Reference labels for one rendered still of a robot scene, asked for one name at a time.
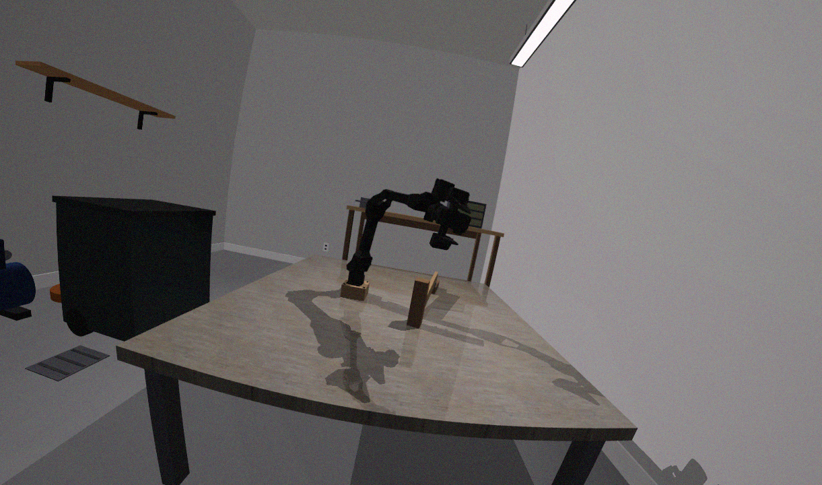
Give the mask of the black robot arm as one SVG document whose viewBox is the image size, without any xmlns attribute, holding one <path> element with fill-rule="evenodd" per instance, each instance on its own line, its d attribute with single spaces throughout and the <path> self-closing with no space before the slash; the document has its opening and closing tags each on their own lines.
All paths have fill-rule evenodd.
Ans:
<svg viewBox="0 0 822 485">
<path fill-rule="evenodd" d="M 359 244 L 359 249 L 346 266 L 349 270 L 347 284 L 361 286 L 361 284 L 364 283 L 364 272 L 368 272 L 368 268 L 370 268 L 372 262 L 370 248 L 374 238 L 374 233 L 376 233 L 377 223 L 383 217 L 387 208 L 391 206 L 391 201 L 404 203 L 408 207 L 413 208 L 414 211 L 425 212 L 423 219 L 433 223 L 434 219 L 430 219 L 430 212 L 432 211 L 432 208 L 435 205 L 442 205 L 442 203 L 440 203 L 441 201 L 448 201 L 446 200 L 446 195 L 450 187 L 454 186 L 455 184 L 453 183 L 445 181 L 444 179 L 436 178 L 436 183 L 432 193 L 428 193 L 428 191 L 426 191 L 420 195 L 405 195 L 402 193 L 397 193 L 397 191 L 384 189 L 378 195 L 371 197 L 370 201 L 368 201 L 366 205 L 367 218 L 364 226 L 364 235 L 362 236 L 361 243 Z M 382 201 L 383 199 L 386 199 L 386 201 Z M 465 233 L 465 230 L 469 227 L 470 222 L 471 217 L 469 215 L 457 211 L 456 221 L 454 222 L 454 225 L 450 226 L 450 229 L 453 229 L 453 233 L 456 234 Z"/>
</svg>

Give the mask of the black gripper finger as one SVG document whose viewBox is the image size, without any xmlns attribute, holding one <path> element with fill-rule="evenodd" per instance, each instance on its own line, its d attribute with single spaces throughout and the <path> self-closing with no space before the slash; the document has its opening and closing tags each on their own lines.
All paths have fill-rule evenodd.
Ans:
<svg viewBox="0 0 822 485">
<path fill-rule="evenodd" d="M 451 245 L 458 245 L 458 243 L 453 238 L 439 236 L 439 234 L 436 235 L 434 244 L 439 245 L 439 246 L 443 246 L 443 247 L 450 247 Z"/>
<path fill-rule="evenodd" d="M 471 212 L 469 211 L 469 207 L 467 207 L 467 202 L 468 201 L 469 201 L 469 197 L 466 197 L 464 195 L 460 195 L 458 193 L 452 193 L 452 195 L 450 196 L 450 201 L 449 202 L 451 203 L 451 205 L 456 206 L 461 211 L 471 214 Z"/>
</svg>

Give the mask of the long wooden rail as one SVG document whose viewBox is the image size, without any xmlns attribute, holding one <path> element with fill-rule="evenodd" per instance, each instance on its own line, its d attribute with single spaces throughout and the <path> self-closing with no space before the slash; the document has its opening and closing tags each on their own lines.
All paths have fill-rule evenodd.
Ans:
<svg viewBox="0 0 822 485">
<path fill-rule="evenodd" d="M 432 279 L 430 280 L 430 287 L 429 287 L 429 290 L 428 290 L 428 296 L 427 296 L 426 304 L 428 303 L 428 300 L 429 300 L 429 298 L 430 298 L 430 294 L 432 293 L 432 290 L 434 289 L 434 286 L 435 286 L 435 283 L 436 283 L 436 279 L 438 279 L 438 272 L 435 272 L 435 273 L 434 273 L 434 276 L 433 276 L 433 277 L 432 277 Z M 426 305 L 426 304 L 425 304 L 425 305 Z"/>
</svg>

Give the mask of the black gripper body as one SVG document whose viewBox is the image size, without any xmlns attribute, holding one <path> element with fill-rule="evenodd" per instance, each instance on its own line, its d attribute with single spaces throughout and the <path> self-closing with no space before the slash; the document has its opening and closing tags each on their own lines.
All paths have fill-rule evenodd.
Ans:
<svg viewBox="0 0 822 485">
<path fill-rule="evenodd" d="M 463 191 L 462 189 L 457 189 L 456 187 L 450 187 L 446 195 L 446 200 L 450 200 L 450 196 L 452 195 L 452 193 L 458 193 L 466 197 L 470 196 L 468 191 Z M 435 245 L 434 241 L 437 234 L 439 234 L 439 236 L 450 238 L 449 236 L 446 236 L 446 232 L 448 230 L 448 227 L 454 225 L 454 222 L 456 221 L 457 209 L 458 208 L 454 205 L 450 205 L 450 207 L 447 207 L 445 205 L 435 205 L 432 208 L 432 211 L 430 212 L 430 219 L 434 219 L 437 224 L 440 224 L 440 229 L 438 233 L 432 234 L 432 238 L 430 239 L 430 246 L 437 249 L 443 249 L 444 251 L 450 249 L 450 247 Z"/>
</svg>

